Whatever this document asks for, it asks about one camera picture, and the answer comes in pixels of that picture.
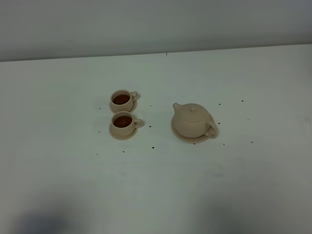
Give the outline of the beige ceramic teapot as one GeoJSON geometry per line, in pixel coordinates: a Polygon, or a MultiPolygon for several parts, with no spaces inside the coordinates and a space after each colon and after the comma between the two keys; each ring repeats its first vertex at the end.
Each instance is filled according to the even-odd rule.
{"type": "Polygon", "coordinates": [[[211,114],[201,105],[195,103],[173,104],[174,116],[172,129],[179,136],[187,139],[200,137],[216,138],[218,129],[211,114]]]}

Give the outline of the beige teapot saucer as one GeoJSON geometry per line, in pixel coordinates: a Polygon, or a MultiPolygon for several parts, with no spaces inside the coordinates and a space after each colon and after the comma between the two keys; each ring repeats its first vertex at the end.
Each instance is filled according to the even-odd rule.
{"type": "MultiPolygon", "coordinates": [[[[172,129],[172,132],[173,134],[178,138],[180,139],[181,141],[184,141],[184,142],[187,142],[187,143],[191,143],[191,144],[198,144],[198,143],[201,143],[201,142],[204,142],[208,139],[210,139],[211,137],[210,136],[206,136],[206,135],[202,135],[200,137],[197,137],[197,138],[187,138],[187,137],[184,137],[183,135],[181,135],[174,127],[174,120],[172,118],[171,120],[171,129],[172,129]]],[[[210,135],[212,135],[212,138],[216,138],[218,136],[218,128],[216,127],[216,133],[214,132],[214,129],[212,127],[209,127],[208,128],[208,133],[210,135]]]]}

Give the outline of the far beige cup saucer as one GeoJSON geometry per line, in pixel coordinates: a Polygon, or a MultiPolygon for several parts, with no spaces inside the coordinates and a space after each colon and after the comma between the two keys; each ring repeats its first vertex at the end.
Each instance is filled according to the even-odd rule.
{"type": "MultiPolygon", "coordinates": [[[[131,109],[130,111],[128,111],[128,112],[132,113],[132,112],[136,109],[136,107],[137,107],[137,101],[135,100],[135,101],[133,102],[133,107],[132,107],[132,109],[131,109]]],[[[112,108],[112,105],[111,105],[111,104],[109,104],[109,108],[110,108],[111,112],[114,113],[114,114],[118,112],[118,111],[115,111],[115,110],[112,108]]]]}

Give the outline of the beige cup saucer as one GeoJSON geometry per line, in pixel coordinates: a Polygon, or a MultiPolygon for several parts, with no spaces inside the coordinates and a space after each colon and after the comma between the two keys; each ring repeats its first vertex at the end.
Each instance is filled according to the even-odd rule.
{"type": "MultiPolygon", "coordinates": [[[[133,107],[132,107],[132,109],[131,109],[130,111],[128,111],[128,112],[132,113],[132,112],[136,109],[136,107],[137,107],[137,101],[135,100],[135,101],[133,102],[133,107]]],[[[118,111],[115,111],[115,110],[112,108],[112,105],[111,105],[111,104],[109,104],[109,108],[110,108],[111,112],[114,113],[114,114],[118,112],[118,111]]]]}
{"type": "Polygon", "coordinates": [[[127,126],[124,128],[116,127],[113,124],[109,125],[110,135],[117,140],[128,140],[137,133],[137,128],[133,126],[127,126]]]}

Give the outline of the near beige teacup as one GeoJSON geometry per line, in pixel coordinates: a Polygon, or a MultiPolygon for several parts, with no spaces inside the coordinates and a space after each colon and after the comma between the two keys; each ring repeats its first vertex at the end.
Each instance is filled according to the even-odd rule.
{"type": "Polygon", "coordinates": [[[129,136],[142,126],[143,120],[135,118],[130,112],[126,111],[115,113],[111,120],[111,130],[119,137],[129,136]]]}

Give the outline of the beige teacup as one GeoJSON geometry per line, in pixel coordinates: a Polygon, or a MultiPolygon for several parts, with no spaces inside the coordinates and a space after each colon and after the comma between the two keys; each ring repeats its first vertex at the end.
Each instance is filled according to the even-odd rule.
{"type": "Polygon", "coordinates": [[[133,102],[138,100],[140,94],[137,91],[129,92],[127,90],[117,90],[112,93],[110,104],[115,111],[130,111],[133,107],[133,102]]]}
{"type": "Polygon", "coordinates": [[[126,111],[115,113],[111,120],[111,130],[119,137],[129,136],[142,126],[143,120],[135,118],[130,112],[126,111]]]}

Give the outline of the far beige teacup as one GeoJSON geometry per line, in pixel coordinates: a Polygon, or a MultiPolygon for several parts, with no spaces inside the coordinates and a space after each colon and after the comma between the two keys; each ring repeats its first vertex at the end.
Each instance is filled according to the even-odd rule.
{"type": "Polygon", "coordinates": [[[115,111],[130,111],[133,107],[133,102],[138,100],[140,94],[137,91],[129,92],[127,90],[117,90],[112,93],[110,104],[115,111]]]}

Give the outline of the near beige cup saucer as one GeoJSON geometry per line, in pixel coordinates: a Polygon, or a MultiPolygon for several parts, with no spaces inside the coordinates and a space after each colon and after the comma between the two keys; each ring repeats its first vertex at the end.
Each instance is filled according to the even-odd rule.
{"type": "Polygon", "coordinates": [[[116,127],[113,124],[109,125],[110,135],[117,140],[128,140],[137,133],[137,128],[133,126],[127,126],[124,128],[116,127]]]}

